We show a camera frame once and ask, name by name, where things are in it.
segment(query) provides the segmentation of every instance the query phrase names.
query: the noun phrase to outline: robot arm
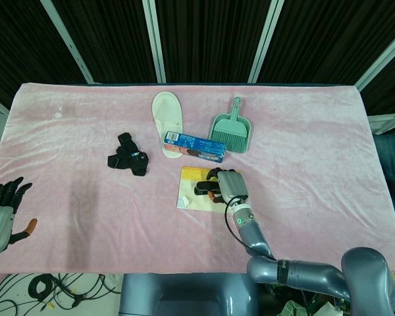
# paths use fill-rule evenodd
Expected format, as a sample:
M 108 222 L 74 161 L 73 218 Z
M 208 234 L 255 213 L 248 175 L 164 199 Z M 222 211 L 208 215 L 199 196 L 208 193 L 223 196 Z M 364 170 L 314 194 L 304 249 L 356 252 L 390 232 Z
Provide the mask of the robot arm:
M 23 177 L 20 177 L 5 185 L 0 184 L 0 253 L 6 250 L 9 244 L 14 244 L 31 235 L 37 223 L 36 219 L 32 219 L 23 232 L 12 234 L 14 216 L 22 201 L 22 196 L 32 186 L 32 183 L 28 183 L 18 189 L 22 181 Z
M 344 273 L 324 263 L 277 261 L 246 203 L 249 194 L 242 175 L 217 168 L 209 172 L 207 180 L 212 176 L 218 178 L 221 192 L 217 202 L 223 201 L 227 208 L 231 207 L 241 241 L 252 256 L 248 274 L 253 281 L 283 284 L 351 301 L 352 315 L 394 315 L 395 283 L 385 258 L 378 251 L 371 248 L 347 251 L 342 257 Z

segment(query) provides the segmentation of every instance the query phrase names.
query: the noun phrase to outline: teal dustpan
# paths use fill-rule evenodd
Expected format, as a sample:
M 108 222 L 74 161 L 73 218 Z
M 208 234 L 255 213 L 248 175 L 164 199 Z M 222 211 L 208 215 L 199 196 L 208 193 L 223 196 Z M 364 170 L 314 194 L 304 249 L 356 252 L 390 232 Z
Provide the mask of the teal dustpan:
M 226 150 L 245 153 L 249 147 L 251 124 L 245 117 L 238 116 L 241 98 L 235 97 L 232 112 L 219 114 L 212 124 L 209 139 L 226 144 Z

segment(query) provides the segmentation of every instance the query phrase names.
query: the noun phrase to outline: barcode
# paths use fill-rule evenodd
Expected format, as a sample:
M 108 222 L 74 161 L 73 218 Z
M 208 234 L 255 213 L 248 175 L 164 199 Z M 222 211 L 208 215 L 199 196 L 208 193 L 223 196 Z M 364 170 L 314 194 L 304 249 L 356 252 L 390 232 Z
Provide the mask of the barcode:
M 168 132 L 166 139 L 174 140 L 176 142 L 178 139 L 178 133 Z

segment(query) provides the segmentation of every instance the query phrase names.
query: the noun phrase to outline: blue box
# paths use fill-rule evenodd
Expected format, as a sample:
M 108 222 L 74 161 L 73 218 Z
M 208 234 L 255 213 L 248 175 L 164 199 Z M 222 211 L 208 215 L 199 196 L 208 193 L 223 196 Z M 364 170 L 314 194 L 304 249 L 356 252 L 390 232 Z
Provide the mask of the blue box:
M 164 139 L 164 148 L 169 151 L 222 163 L 226 144 L 175 132 L 167 132 Z

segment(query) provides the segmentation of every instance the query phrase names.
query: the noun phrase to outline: white slipper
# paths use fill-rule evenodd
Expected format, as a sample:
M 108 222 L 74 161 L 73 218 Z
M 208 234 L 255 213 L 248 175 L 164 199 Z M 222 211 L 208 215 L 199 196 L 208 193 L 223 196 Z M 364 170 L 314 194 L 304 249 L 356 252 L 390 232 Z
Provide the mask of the white slipper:
M 166 150 L 164 139 L 167 132 L 183 133 L 182 108 L 171 92 L 158 93 L 152 101 L 152 115 L 157 126 L 161 148 L 168 158 L 179 158 L 182 154 Z

